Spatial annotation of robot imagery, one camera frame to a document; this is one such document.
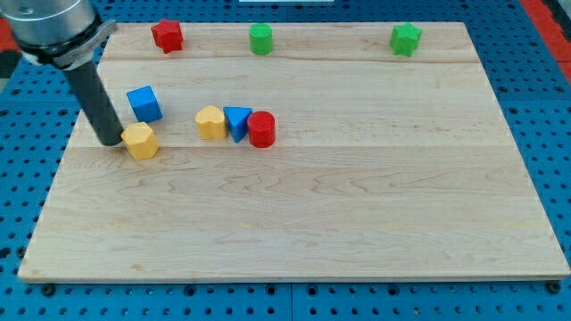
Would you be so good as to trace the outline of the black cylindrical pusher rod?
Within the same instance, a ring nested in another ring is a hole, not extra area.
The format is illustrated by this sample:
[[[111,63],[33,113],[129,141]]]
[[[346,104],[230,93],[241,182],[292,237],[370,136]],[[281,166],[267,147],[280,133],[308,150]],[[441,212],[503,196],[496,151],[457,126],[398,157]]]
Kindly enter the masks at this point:
[[[104,146],[119,144],[123,126],[94,63],[86,62],[62,73],[99,142]]]

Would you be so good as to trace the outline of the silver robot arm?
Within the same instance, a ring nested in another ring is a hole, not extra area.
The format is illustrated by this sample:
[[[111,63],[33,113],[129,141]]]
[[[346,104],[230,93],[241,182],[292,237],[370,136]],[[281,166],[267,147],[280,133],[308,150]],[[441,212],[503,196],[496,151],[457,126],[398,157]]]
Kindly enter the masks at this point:
[[[99,142],[119,144],[123,127],[93,62],[116,22],[89,0],[1,0],[1,14],[24,58],[62,71]]]

